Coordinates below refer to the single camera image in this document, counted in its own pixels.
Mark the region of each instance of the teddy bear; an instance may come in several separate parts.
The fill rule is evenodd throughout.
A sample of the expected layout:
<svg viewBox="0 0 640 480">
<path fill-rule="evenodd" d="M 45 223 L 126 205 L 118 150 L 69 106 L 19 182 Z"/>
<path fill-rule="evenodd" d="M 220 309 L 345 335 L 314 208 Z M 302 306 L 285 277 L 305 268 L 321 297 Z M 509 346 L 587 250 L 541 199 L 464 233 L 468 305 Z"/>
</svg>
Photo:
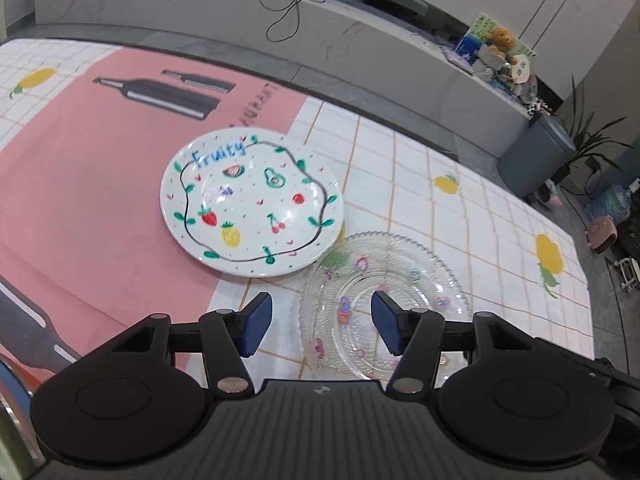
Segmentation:
<svg viewBox="0 0 640 480">
<path fill-rule="evenodd" d="M 514 64 L 514 59 L 507 59 L 507 52 L 516 47 L 518 40 L 516 40 L 516 37 L 506 28 L 494 27 L 494 30 L 485 35 L 484 40 L 490 43 L 489 51 L 509 63 Z"/>
</svg>

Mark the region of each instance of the blue gripper pad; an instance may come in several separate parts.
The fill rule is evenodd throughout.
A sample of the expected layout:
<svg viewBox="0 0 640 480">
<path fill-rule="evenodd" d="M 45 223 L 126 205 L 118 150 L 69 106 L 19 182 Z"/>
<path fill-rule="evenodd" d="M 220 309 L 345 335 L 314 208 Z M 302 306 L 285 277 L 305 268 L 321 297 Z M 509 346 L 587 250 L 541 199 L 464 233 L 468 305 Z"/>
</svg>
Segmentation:
<svg viewBox="0 0 640 480">
<path fill-rule="evenodd" d="M 402 355 L 409 338 L 401 334 L 399 316 L 406 316 L 402 308 L 384 292 L 374 292 L 371 297 L 371 317 L 386 348 L 393 355 Z"/>
<path fill-rule="evenodd" d="M 246 318 L 244 320 L 244 334 L 235 342 L 240 357 L 249 357 L 255 354 L 269 329 L 272 315 L 273 301 L 267 292 L 257 294 L 244 309 L 238 312 L 238 317 Z"/>
</svg>

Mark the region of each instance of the trash can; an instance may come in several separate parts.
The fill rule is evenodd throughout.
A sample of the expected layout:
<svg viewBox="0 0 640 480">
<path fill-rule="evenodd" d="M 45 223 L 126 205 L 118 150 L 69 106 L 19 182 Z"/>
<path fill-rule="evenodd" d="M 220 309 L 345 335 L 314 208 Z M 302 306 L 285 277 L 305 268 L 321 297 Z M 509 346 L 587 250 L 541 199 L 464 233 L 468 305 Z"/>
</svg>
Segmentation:
<svg viewBox="0 0 640 480">
<path fill-rule="evenodd" d="M 542 114 L 498 161 L 498 173 L 519 197 L 533 193 L 575 153 L 562 123 Z"/>
</svg>

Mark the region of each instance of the metal screw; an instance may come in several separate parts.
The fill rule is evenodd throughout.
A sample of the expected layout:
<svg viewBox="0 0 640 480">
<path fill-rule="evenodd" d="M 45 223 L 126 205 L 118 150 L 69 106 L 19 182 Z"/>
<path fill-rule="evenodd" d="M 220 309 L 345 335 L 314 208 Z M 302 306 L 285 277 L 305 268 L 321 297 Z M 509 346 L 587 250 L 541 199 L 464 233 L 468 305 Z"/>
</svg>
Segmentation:
<svg viewBox="0 0 640 480">
<path fill-rule="evenodd" d="M 396 379 L 392 386 L 396 392 L 400 392 L 401 394 L 417 394 L 424 388 L 421 380 L 412 377 Z"/>
<path fill-rule="evenodd" d="M 218 389 L 228 394 L 239 394 L 249 387 L 249 383 L 242 377 L 225 377 L 218 381 Z"/>
</svg>

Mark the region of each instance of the floor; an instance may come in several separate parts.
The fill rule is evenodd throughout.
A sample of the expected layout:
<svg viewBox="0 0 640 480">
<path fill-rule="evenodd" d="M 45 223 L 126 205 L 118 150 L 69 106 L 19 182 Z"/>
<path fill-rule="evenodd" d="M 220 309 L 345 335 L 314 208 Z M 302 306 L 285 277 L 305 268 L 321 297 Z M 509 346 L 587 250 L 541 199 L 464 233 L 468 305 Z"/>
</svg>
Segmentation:
<svg viewBox="0 0 640 480">
<path fill-rule="evenodd" d="M 293 62 L 217 41 L 142 28 L 28 25 L 12 35 L 12 38 L 47 37 L 137 45 L 211 60 L 266 76 L 375 118 L 440 149 L 464 166 L 505 187 L 497 173 L 496 159 L 468 140 L 385 98 Z M 617 369 L 640 378 L 640 291 L 620 289 L 619 273 L 611 264 L 617 259 L 614 253 L 609 250 L 596 255 L 591 251 L 584 236 L 586 217 L 579 202 L 566 192 L 561 192 L 561 198 L 563 206 L 553 210 L 544 206 L 536 208 L 574 238 L 580 263 L 590 284 L 595 355 L 609 358 Z"/>
</svg>

